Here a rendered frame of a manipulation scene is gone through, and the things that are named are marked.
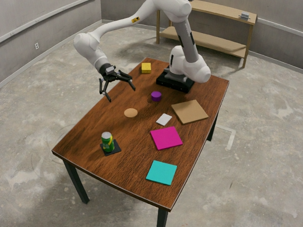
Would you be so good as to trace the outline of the white flat rectangular tile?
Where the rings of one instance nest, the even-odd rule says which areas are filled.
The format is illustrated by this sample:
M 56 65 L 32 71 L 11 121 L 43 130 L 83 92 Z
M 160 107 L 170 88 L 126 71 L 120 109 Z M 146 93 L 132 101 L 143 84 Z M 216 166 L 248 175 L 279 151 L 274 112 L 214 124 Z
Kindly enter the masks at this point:
M 156 123 L 165 126 L 171 118 L 172 118 L 172 116 L 169 116 L 169 115 L 167 115 L 167 114 L 164 113 L 164 114 L 156 121 Z

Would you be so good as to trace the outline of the green and yellow drink can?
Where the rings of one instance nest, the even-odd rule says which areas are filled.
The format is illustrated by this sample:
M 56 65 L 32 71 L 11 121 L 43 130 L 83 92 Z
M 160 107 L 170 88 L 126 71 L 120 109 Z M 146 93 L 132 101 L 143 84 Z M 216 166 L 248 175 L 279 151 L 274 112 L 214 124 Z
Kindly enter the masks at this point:
M 104 132 L 101 136 L 104 151 L 111 152 L 114 150 L 113 137 L 110 132 Z

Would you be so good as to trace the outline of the magenta flat square tile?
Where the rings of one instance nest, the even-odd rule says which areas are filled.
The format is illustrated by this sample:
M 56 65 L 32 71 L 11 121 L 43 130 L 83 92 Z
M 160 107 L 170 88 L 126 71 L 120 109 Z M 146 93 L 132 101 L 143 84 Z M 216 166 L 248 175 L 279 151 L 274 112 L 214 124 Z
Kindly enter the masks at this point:
M 183 145 L 174 126 L 150 131 L 150 133 L 158 150 Z

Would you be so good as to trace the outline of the tan flat square board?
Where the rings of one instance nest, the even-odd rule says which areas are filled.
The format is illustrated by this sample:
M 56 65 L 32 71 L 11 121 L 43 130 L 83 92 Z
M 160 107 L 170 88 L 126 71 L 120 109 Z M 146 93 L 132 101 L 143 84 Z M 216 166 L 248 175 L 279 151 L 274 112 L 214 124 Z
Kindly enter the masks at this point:
M 174 104 L 171 107 L 183 125 L 209 117 L 196 100 Z

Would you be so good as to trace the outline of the purple cylinder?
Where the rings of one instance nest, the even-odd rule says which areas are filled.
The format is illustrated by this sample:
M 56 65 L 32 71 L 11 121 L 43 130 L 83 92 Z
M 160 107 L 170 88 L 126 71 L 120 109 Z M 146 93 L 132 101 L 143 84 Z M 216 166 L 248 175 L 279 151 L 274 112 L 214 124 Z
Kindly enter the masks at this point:
M 161 100 L 161 93 L 158 91 L 152 92 L 151 96 L 152 101 L 158 102 Z

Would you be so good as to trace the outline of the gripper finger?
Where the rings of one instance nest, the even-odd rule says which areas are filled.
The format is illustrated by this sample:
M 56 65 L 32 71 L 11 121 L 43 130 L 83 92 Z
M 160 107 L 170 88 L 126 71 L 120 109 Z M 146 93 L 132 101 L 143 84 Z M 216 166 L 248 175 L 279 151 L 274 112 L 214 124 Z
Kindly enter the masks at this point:
M 135 86 L 132 84 L 132 76 L 123 73 L 121 70 L 118 70 L 117 74 L 112 73 L 111 75 L 117 77 L 116 80 L 128 82 L 131 88 L 135 91 Z
M 100 93 L 100 95 L 103 94 L 104 96 L 106 96 L 107 99 L 109 100 L 109 102 L 111 102 L 111 98 L 109 97 L 109 95 L 106 92 L 107 86 L 109 84 L 108 79 L 109 79 L 109 75 L 107 76 L 104 88 L 102 90 L 102 83 L 103 83 L 104 79 L 99 78 L 99 93 Z

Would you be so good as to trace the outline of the beige round disc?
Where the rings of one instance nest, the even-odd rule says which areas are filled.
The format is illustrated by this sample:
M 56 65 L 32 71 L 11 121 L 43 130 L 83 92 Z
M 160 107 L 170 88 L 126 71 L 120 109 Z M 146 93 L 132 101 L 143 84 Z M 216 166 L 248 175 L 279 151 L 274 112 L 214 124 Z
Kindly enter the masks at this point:
M 133 108 L 126 109 L 124 115 L 128 118 L 133 118 L 138 114 L 137 110 Z

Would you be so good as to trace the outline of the grey square slate coaster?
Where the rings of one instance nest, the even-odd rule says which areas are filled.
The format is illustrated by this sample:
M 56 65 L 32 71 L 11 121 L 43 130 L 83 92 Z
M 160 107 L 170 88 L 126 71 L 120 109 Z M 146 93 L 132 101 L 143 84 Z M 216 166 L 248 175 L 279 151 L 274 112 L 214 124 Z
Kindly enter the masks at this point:
M 117 153 L 117 152 L 120 152 L 120 151 L 121 151 L 121 149 L 120 149 L 120 147 L 119 147 L 119 145 L 118 145 L 116 139 L 113 140 L 113 143 L 114 143 L 114 150 L 111 151 L 111 152 L 106 152 L 106 151 L 104 151 L 104 149 L 103 149 L 103 144 L 100 144 L 100 146 L 101 146 L 101 148 L 102 148 L 102 150 L 103 150 L 105 156 L 109 156 L 109 155 L 112 155 L 112 154 L 114 154 L 114 153 Z

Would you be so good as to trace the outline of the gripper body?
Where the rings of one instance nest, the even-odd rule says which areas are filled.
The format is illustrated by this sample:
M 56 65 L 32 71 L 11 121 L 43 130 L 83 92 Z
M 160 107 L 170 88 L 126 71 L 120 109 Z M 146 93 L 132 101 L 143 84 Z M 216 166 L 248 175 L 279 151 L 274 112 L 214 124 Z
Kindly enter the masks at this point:
M 105 72 L 105 68 L 107 68 L 107 67 L 109 67 L 109 66 L 110 66 L 109 64 L 105 64 L 105 65 L 103 65 L 103 66 L 100 68 L 100 70 L 99 70 L 99 72 L 100 72 L 100 74 L 102 75 L 104 81 L 106 81 L 106 79 L 107 79 L 107 74 L 106 74 L 106 72 Z M 116 77 L 115 77 L 115 76 L 112 76 L 111 74 L 108 74 L 108 75 L 109 75 L 108 82 L 112 82 L 112 81 L 115 81 L 115 80 L 116 80 Z

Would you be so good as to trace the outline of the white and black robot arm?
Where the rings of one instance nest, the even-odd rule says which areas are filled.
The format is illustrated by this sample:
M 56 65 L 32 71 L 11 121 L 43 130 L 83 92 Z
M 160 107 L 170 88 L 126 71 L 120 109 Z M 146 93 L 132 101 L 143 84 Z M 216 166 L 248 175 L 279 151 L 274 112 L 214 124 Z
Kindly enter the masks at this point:
M 188 0 L 146 0 L 139 10 L 131 17 L 104 24 L 93 32 L 77 34 L 73 40 L 76 51 L 85 57 L 100 74 L 100 68 L 105 68 L 106 74 L 114 72 L 116 66 L 111 65 L 101 48 L 100 38 L 107 32 L 136 25 L 157 10 L 163 10 L 169 20 L 173 22 L 180 44 L 175 46 L 169 59 L 169 69 L 164 68 L 166 79 L 185 83 L 190 78 L 197 83 L 209 80 L 211 72 L 204 59 L 198 54 L 192 31 L 188 22 L 188 15 L 192 7 Z M 184 63 L 184 66 L 183 66 Z

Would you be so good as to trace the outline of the teal flat square tile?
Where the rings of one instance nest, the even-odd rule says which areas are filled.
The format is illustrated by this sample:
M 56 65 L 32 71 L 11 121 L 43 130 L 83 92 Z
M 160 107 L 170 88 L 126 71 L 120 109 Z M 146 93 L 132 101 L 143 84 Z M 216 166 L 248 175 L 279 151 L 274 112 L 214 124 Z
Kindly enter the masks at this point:
M 177 166 L 153 161 L 153 164 L 146 177 L 147 180 L 171 185 Z

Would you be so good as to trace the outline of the yellow cube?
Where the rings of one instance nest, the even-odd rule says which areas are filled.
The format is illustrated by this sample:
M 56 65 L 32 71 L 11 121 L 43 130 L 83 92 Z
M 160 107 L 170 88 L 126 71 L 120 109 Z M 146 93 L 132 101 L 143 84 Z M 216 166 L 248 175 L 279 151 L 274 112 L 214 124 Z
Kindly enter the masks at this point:
M 142 63 L 142 73 L 151 73 L 151 63 Z

